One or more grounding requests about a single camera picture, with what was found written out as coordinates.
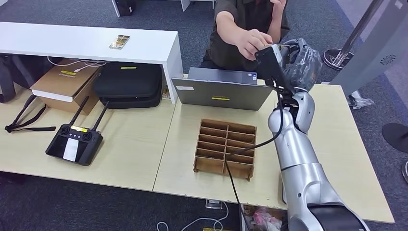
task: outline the wooden desk surface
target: wooden desk surface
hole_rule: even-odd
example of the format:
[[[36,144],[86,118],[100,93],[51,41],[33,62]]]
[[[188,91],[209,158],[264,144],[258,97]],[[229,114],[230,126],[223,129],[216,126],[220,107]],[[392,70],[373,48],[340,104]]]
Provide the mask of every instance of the wooden desk surface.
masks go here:
[[[24,90],[13,101],[0,103],[0,121],[12,123],[31,91]],[[33,102],[31,118],[43,106]],[[84,167],[45,155],[55,132],[0,130],[0,170],[21,174],[74,180],[102,185],[151,191],[162,156],[175,105],[162,100],[156,108],[107,110],[98,130],[102,146],[93,163]],[[98,103],[89,116],[80,115],[75,125],[92,127],[102,111]],[[47,109],[30,127],[69,123],[73,114]]]
[[[344,202],[363,219],[394,222],[353,116],[339,86],[314,86],[316,103],[309,132],[326,175]],[[176,104],[154,192],[236,202],[228,176],[193,172],[202,118],[257,126],[256,142],[271,138],[267,126],[276,106],[273,92],[258,112]],[[251,181],[234,180],[241,203],[285,209],[281,202],[279,163],[274,144],[255,152]]]

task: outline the clear plastic bag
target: clear plastic bag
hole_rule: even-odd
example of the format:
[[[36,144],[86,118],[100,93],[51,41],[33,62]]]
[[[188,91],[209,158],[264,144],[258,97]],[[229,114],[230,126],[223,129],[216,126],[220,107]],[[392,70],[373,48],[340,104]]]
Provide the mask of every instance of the clear plastic bag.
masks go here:
[[[284,71],[287,86],[292,87],[293,93],[297,90],[310,91],[323,65],[319,52],[310,48],[303,38],[287,41],[285,45],[299,49]]]
[[[269,214],[264,207],[254,212],[254,221],[262,231],[279,231],[282,227],[282,221]]]
[[[360,92],[358,92],[358,90],[354,91],[347,98],[347,102],[348,102],[348,105],[352,106],[354,110],[375,104],[372,99],[364,99],[360,95]]]

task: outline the person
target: person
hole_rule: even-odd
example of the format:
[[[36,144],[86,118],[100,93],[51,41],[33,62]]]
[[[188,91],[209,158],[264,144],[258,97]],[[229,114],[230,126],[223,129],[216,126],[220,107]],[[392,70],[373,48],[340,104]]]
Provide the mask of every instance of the person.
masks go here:
[[[255,71],[255,53],[281,40],[286,0],[217,0],[202,68]]]

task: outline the drone remote controller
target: drone remote controller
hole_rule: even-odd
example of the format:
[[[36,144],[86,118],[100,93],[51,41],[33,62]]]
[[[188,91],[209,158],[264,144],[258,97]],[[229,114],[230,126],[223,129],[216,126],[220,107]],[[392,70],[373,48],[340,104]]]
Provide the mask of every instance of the drone remote controller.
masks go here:
[[[84,99],[71,122],[69,124],[61,125],[57,134],[55,134],[45,151],[45,154],[83,166],[88,166],[92,163],[103,140],[103,136],[96,130],[96,128],[102,120],[109,102],[105,105],[92,129],[74,126],[75,120],[78,118],[78,115],[88,101],[88,98],[89,96]]]

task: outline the wooden grid organizer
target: wooden grid organizer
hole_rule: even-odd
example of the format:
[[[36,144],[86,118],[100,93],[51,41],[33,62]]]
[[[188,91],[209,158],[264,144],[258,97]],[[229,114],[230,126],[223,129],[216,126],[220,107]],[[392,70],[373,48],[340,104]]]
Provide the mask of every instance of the wooden grid organizer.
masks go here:
[[[224,159],[233,177],[250,180],[254,173],[255,150],[229,155],[255,144],[256,127],[202,119],[195,152],[194,172],[206,171],[228,175]]]

